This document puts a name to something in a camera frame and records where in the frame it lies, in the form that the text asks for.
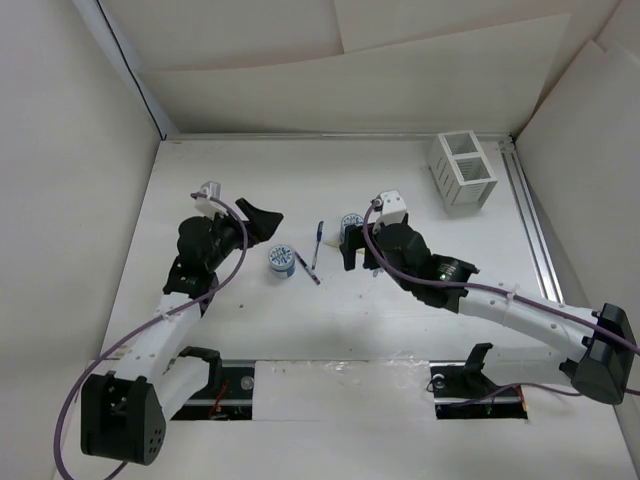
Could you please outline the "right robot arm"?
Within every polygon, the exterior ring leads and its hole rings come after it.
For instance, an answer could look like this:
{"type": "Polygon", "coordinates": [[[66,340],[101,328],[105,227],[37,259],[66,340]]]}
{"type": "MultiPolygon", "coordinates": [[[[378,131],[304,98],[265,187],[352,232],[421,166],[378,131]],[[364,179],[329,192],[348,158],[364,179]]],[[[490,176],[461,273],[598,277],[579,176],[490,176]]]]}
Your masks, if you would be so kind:
{"type": "Polygon", "coordinates": [[[516,286],[472,282],[475,265],[433,253],[406,220],[390,225],[349,225],[342,231],[344,268],[364,252],[367,270],[382,269],[428,307],[488,320],[543,343],[527,349],[477,343],[464,362],[437,361],[428,385],[448,407],[489,402],[523,386],[619,405],[639,354],[626,312],[606,303],[593,311],[534,298],[516,286]]]}

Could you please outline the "blue patterned tape roll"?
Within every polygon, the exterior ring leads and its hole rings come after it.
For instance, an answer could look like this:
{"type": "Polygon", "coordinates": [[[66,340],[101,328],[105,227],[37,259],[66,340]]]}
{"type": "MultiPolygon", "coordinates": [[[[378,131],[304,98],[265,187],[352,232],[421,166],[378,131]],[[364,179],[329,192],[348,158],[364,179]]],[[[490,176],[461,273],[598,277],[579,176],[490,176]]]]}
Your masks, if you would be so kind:
{"type": "Polygon", "coordinates": [[[268,252],[268,263],[275,276],[281,279],[290,278],[296,268],[294,250],[285,244],[275,245],[268,252]]]}
{"type": "Polygon", "coordinates": [[[350,226],[362,226],[364,223],[364,219],[361,215],[357,213],[349,213],[342,217],[340,222],[340,232],[339,238],[340,242],[343,243],[345,241],[346,229],[350,226]]]}

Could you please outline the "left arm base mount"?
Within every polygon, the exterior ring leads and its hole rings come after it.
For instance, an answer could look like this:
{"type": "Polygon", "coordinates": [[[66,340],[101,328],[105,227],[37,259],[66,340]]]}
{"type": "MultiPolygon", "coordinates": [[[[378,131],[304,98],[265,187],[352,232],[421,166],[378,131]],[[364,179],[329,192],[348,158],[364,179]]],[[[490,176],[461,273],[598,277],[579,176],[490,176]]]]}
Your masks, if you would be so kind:
{"type": "Polygon", "coordinates": [[[253,416],[255,361],[223,360],[220,352],[185,347],[179,359],[197,358],[208,365],[208,383],[171,417],[176,421],[248,421],[253,416]]]}

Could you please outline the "blue gel pen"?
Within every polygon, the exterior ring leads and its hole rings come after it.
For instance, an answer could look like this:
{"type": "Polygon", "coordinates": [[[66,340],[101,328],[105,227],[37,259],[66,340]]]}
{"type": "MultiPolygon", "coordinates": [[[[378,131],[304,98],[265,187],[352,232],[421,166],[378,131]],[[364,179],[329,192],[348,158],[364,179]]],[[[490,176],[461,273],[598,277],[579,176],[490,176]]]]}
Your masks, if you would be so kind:
{"type": "Polygon", "coordinates": [[[316,229],[315,247],[314,247],[314,253],[313,253],[312,263],[311,263],[311,269],[312,270],[315,270],[316,265],[317,265],[319,248],[320,248],[320,244],[322,242],[322,237],[323,237],[323,228],[324,228],[324,221],[321,220],[321,221],[319,221],[319,223],[317,225],[317,229],[316,229]]]}

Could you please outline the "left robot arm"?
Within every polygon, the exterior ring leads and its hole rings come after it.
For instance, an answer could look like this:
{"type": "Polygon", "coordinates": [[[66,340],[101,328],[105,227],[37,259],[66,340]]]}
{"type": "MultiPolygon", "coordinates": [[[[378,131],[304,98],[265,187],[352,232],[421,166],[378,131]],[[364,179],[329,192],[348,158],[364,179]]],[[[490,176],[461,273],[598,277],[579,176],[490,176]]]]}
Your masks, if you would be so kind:
{"type": "Polygon", "coordinates": [[[80,445],[86,455],[149,465],[185,403],[222,387],[219,352],[181,343],[223,285],[217,268],[234,251],[270,240],[284,216],[244,198],[235,215],[210,195],[193,197],[200,213],[178,227],[178,254],[154,320],[133,334],[112,370],[89,375],[82,386],[80,445]]]}

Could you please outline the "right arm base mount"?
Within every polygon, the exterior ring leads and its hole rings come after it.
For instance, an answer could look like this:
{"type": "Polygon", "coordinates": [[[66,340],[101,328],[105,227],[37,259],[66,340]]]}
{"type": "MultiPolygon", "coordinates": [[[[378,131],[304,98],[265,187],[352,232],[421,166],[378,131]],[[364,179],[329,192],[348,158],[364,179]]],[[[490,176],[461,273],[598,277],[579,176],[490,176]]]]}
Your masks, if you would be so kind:
{"type": "Polygon", "coordinates": [[[520,386],[503,389],[483,372],[491,343],[476,344],[464,361],[430,363],[425,390],[433,395],[438,420],[527,420],[520,386]]]}

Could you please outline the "purple ink refill pen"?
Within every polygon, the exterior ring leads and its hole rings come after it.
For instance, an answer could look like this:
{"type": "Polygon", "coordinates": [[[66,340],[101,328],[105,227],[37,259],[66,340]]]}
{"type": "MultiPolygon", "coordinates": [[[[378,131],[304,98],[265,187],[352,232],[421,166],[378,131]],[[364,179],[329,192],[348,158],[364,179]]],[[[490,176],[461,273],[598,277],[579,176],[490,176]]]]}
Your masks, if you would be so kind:
{"type": "Polygon", "coordinates": [[[321,284],[321,281],[315,274],[314,270],[309,266],[309,264],[302,258],[302,256],[296,250],[294,250],[294,255],[296,257],[296,260],[300,263],[304,271],[309,275],[309,277],[315,283],[315,285],[319,286],[321,284]]]}

